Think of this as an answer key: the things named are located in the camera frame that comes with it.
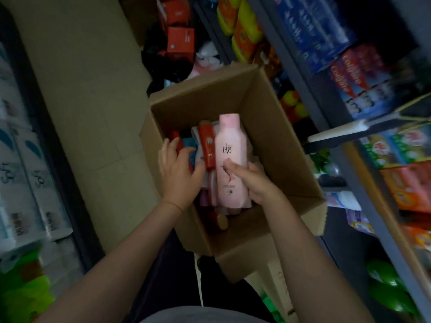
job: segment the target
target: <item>red box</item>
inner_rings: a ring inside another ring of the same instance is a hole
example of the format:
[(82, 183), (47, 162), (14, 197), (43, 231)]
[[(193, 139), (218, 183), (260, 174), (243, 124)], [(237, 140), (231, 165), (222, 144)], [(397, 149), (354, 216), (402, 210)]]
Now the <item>red box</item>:
[(160, 26), (166, 35), (168, 27), (172, 25), (186, 26), (190, 21), (190, 5), (187, 0), (157, 0), (157, 12)]
[(172, 60), (194, 60), (194, 28), (168, 27), (167, 55)]

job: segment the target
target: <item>hand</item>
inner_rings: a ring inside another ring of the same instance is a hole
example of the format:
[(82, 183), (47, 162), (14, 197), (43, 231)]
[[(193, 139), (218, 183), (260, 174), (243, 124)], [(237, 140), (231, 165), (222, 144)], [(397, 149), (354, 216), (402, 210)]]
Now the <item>hand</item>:
[(248, 163), (248, 169), (234, 163), (230, 158), (223, 165), (235, 176), (239, 177), (248, 188), (252, 201), (264, 205), (276, 198), (285, 198), (283, 192), (253, 163)]
[(159, 151), (159, 170), (163, 179), (163, 198), (178, 206), (183, 212), (189, 208), (202, 186), (205, 164), (198, 163), (193, 173), (188, 167), (189, 154), (193, 147), (183, 148), (177, 156), (179, 138), (169, 143), (165, 139)]

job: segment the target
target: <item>dark pants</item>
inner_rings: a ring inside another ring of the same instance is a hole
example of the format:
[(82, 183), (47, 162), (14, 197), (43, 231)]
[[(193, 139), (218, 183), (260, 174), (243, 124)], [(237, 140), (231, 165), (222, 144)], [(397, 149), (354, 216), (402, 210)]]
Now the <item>dark pants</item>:
[[(235, 310), (275, 323), (254, 289), (245, 281), (230, 284), (213, 257), (201, 257), (202, 299), (205, 306)], [(125, 323), (139, 323), (167, 308), (201, 306), (194, 254), (185, 251), (173, 230), (159, 251)]]

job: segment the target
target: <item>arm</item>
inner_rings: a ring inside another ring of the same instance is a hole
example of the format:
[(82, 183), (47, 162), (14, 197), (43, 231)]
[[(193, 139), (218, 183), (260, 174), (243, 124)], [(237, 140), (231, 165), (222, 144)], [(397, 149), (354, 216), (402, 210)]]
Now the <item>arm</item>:
[(252, 163), (249, 169), (230, 160), (225, 165), (263, 206), (299, 321), (374, 322), (282, 191)]
[(202, 185), (205, 165), (193, 175), (184, 148), (176, 155), (178, 139), (165, 140), (159, 152), (164, 197), (142, 223), (105, 256), (83, 280), (62, 294), (37, 323), (121, 323), (142, 286), (157, 253)]

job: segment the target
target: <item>grey shirt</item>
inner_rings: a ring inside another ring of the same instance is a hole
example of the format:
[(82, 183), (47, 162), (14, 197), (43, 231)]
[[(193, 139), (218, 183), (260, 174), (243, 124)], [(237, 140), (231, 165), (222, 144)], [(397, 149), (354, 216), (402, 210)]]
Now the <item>grey shirt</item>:
[(233, 310), (201, 307), (181, 306), (161, 310), (141, 323), (266, 323), (256, 317), (235, 312)]

